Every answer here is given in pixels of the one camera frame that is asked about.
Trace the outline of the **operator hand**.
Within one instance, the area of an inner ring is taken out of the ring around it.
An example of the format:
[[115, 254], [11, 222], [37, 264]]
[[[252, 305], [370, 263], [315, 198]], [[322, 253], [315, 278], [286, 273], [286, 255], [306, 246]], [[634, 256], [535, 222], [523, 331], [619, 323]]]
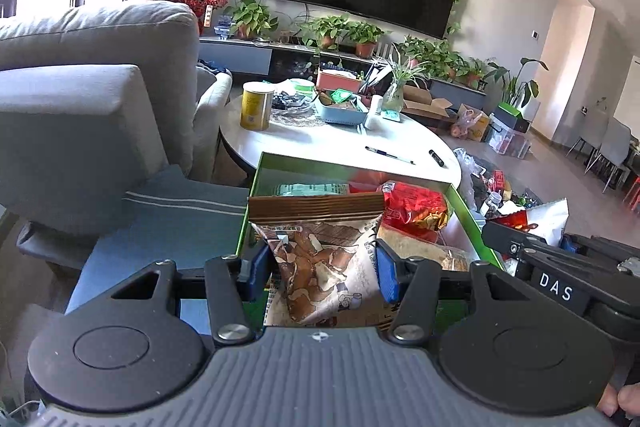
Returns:
[[640, 384], [627, 385], [620, 390], [607, 385], [597, 409], [606, 416], [612, 416], [618, 409], [622, 409], [627, 415], [638, 417], [640, 415]]

